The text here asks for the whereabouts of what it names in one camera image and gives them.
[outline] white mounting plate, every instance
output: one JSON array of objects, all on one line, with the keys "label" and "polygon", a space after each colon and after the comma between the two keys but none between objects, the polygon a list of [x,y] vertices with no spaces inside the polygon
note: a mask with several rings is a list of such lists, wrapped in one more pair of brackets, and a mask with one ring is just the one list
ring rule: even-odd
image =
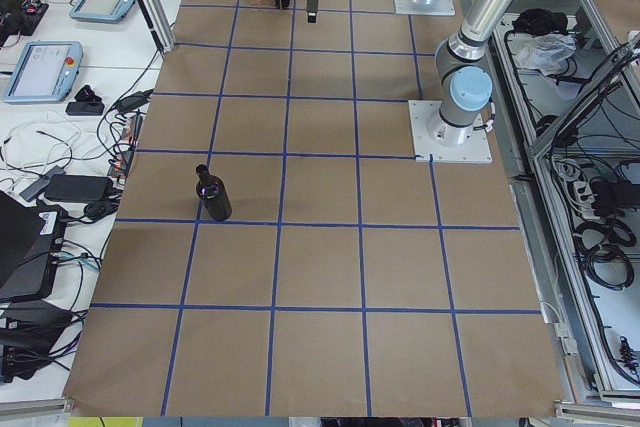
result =
[{"label": "white mounting plate", "polygon": [[456,15],[453,0],[433,0],[430,4],[415,4],[411,0],[394,0],[396,14],[415,15]]},{"label": "white mounting plate", "polygon": [[[474,130],[471,137],[458,147],[447,147],[436,142],[427,133],[427,119],[432,112],[440,108],[439,100],[410,100],[409,114],[411,115],[411,134],[413,136],[413,152],[418,162],[460,163],[460,164],[490,164],[491,150],[484,130]],[[474,126],[481,126],[484,122],[478,115]]]}]

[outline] black bottle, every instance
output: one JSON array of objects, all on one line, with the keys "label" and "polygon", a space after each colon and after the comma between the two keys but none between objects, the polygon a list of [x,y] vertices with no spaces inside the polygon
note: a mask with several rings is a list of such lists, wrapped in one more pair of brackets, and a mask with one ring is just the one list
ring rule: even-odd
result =
[{"label": "black bottle", "polygon": [[231,203],[222,179],[211,175],[204,164],[196,167],[196,174],[200,179],[196,186],[196,193],[209,215],[213,220],[227,220],[231,216]]}]

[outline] blue-framed tablet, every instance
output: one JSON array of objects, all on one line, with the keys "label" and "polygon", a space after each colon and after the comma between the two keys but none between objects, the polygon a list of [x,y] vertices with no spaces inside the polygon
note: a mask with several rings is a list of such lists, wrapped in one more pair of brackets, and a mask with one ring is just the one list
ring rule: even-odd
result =
[{"label": "blue-framed tablet", "polygon": [[115,24],[127,15],[136,0],[78,0],[69,12],[83,22]]},{"label": "blue-framed tablet", "polygon": [[29,42],[3,100],[7,104],[61,102],[71,91],[81,60],[80,42]]}]

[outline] tiled surface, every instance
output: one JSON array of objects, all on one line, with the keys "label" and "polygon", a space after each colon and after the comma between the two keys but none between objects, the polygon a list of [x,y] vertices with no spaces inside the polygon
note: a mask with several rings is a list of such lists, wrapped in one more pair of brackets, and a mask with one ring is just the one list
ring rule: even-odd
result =
[{"label": "tiled surface", "polygon": [[460,16],[252,4],[183,0],[67,393],[99,415],[551,413],[495,145],[488,166],[413,159],[406,101],[441,98]]}]

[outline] yellow object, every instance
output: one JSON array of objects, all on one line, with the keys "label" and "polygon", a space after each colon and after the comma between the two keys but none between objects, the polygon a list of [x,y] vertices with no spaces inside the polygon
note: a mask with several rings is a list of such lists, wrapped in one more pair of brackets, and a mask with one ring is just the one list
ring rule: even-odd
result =
[{"label": "yellow object", "polygon": [[[142,427],[142,417],[102,417],[105,427]],[[100,417],[70,417],[68,427],[102,427]]]}]

